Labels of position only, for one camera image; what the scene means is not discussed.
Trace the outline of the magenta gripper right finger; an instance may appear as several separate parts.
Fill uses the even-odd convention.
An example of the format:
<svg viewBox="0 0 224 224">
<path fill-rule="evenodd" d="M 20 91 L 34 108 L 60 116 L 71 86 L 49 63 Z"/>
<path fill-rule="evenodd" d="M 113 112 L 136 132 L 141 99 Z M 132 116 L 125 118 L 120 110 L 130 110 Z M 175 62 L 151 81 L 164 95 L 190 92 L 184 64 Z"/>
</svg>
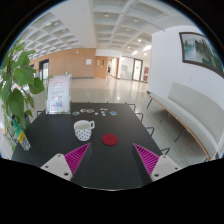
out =
<svg viewBox="0 0 224 224">
<path fill-rule="evenodd" d="M 133 146 L 152 181 L 157 181 L 181 170 L 181 167 L 168 155 L 157 155 L 138 144 L 133 144 Z"/>
</svg>

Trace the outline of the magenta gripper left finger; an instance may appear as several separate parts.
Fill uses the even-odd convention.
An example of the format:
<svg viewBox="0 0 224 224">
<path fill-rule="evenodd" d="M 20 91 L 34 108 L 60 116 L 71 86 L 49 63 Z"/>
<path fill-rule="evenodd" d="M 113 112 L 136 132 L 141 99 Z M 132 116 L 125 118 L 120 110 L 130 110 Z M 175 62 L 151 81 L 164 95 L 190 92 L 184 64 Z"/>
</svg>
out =
<svg viewBox="0 0 224 224">
<path fill-rule="evenodd" d="M 84 158 L 90 143 L 82 145 L 67 154 L 56 154 L 49 161 L 47 161 L 42 169 L 70 181 L 79 168 L 81 161 Z"/>
</svg>

